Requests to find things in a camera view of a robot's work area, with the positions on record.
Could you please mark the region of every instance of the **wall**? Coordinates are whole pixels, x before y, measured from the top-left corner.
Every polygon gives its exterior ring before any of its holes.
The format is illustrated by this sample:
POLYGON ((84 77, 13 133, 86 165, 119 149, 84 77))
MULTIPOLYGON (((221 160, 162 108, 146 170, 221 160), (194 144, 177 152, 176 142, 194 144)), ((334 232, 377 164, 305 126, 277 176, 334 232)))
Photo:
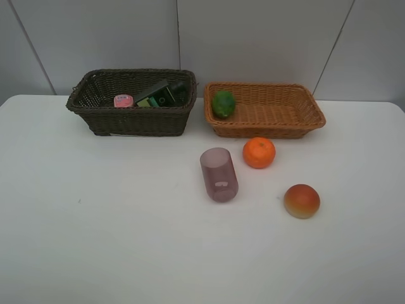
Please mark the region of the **wall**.
POLYGON ((405 1, 356 0, 318 99, 391 101, 405 110, 405 1))
POLYGON ((179 68, 176 0, 13 0, 58 94, 99 68, 179 68))
POLYGON ((196 73, 200 96, 213 80, 286 81, 316 87, 317 99, 392 101, 405 109, 405 1, 356 0, 333 48, 351 4, 2 0, 0 104, 15 94, 52 94, 52 85, 69 94, 92 69, 181 65, 196 73))
POLYGON ((200 81, 298 82, 313 91, 352 0, 178 0, 182 68, 200 81))
POLYGON ((7 1, 0 1, 0 105, 17 94, 53 94, 7 1))

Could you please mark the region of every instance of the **toy fruit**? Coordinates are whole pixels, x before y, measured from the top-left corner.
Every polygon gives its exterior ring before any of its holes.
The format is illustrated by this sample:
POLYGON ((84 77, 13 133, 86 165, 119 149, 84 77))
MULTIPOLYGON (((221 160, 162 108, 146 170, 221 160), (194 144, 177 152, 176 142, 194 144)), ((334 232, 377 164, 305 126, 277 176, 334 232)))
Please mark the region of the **toy fruit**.
POLYGON ((312 217, 318 211, 320 204, 318 193, 308 185, 292 186, 284 195, 285 209, 298 219, 312 217))
POLYGON ((252 168, 268 167, 276 156, 274 144, 267 138, 255 137, 243 147, 243 159, 252 168))
POLYGON ((235 111, 236 101, 234 95, 228 91, 219 91, 215 94, 211 107, 219 118, 227 118, 235 111))

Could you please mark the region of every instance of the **wicker basket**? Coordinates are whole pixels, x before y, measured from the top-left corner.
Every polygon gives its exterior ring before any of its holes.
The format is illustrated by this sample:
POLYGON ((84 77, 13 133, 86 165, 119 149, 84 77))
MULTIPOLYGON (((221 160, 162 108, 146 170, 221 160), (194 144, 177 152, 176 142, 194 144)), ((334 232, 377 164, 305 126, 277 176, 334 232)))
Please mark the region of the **wicker basket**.
POLYGON ((196 101, 196 78, 185 70, 95 70, 73 88, 66 107, 80 115, 95 135, 179 136, 196 101), (135 96, 160 80, 182 80, 187 90, 174 97, 182 107, 115 108, 116 95, 135 96))
POLYGON ((312 94, 298 84, 211 82, 205 87, 204 112, 222 137, 301 138, 326 124, 312 94), (227 119, 215 117, 211 109, 218 91, 232 92, 236 99, 235 113, 227 119))

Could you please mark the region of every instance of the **lime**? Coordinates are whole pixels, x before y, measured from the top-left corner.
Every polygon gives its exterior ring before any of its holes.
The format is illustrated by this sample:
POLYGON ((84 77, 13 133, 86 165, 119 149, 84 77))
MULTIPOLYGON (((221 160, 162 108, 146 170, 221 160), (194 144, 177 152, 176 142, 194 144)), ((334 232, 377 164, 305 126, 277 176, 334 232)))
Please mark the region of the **lime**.
POLYGON ((235 111, 236 100, 234 95, 228 91, 219 91, 212 101, 214 114, 219 118, 227 118, 235 111))

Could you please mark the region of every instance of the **plastic cup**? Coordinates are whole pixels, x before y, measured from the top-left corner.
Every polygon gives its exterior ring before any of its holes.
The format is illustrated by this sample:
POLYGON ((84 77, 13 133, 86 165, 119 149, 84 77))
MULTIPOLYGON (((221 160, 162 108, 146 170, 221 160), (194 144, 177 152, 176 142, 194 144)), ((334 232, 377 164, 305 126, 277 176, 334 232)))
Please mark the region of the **plastic cup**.
POLYGON ((239 190, 234 163, 227 149, 213 148, 200 157, 202 175, 209 197, 225 203, 236 196, 239 190))

